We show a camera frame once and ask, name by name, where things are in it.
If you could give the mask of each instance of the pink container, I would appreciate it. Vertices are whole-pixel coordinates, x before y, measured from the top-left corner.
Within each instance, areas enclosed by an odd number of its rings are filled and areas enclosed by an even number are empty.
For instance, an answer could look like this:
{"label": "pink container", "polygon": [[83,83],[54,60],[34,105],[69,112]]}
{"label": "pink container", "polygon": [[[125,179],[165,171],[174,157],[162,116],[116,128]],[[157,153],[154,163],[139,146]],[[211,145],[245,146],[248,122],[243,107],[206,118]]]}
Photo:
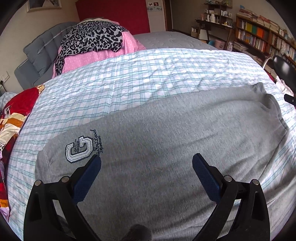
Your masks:
{"label": "pink container", "polygon": [[215,40],[215,48],[223,50],[225,47],[226,42],[221,41],[221,40]]}

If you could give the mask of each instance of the leopard print blanket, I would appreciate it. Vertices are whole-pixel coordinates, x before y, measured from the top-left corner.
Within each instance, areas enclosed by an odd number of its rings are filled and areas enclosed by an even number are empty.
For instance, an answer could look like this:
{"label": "leopard print blanket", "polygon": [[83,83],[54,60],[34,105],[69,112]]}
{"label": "leopard print blanket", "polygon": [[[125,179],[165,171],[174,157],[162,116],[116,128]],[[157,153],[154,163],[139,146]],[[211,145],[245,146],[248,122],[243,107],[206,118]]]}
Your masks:
{"label": "leopard print blanket", "polygon": [[62,49],[55,63],[57,75],[62,74],[65,58],[69,55],[100,50],[119,51],[122,47],[122,32],[128,30],[106,21],[77,24],[65,34],[61,42]]}

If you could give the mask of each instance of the red board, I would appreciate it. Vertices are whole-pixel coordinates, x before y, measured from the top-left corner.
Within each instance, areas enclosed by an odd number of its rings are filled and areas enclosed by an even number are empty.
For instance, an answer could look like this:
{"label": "red board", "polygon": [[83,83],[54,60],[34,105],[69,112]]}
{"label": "red board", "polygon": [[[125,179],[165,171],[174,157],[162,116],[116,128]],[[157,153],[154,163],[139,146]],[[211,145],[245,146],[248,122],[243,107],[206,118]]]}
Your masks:
{"label": "red board", "polygon": [[150,33],[145,0],[79,0],[76,7],[80,21],[104,17],[119,22],[132,35]]}

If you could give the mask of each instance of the picture frame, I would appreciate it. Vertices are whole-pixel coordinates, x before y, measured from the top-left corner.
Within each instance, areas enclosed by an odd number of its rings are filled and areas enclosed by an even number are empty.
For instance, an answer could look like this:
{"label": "picture frame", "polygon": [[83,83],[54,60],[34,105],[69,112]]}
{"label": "picture frame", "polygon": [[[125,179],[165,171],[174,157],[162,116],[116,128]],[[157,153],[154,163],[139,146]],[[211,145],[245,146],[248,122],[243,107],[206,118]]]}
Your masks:
{"label": "picture frame", "polygon": [[26,2],[27,12],[61,8],[61,0],[28,0]]}

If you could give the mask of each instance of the mattress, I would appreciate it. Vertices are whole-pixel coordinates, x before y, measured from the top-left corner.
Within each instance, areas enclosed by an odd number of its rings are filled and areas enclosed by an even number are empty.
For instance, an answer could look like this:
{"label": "mattress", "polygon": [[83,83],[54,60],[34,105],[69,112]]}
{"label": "mattress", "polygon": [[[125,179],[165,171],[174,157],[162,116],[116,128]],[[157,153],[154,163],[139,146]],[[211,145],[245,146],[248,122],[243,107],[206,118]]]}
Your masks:
{"label": "mattress", "polygon": [[215,47],[178,32],[154,32],[134,35],[147,49],[187,48],[216,50]]}
{"label": "mattress", "polygon": [[271,232],[295,207],[296,110],[249,56],[220,50],[143,50],[95,62],[45,83],[11,153],[7,191],[9,225],[23,239],[27,201],[35,181],[37,154],[53,137],[104,115],[180,93],[263,83],[280,105],[291,135],[261,182]]}

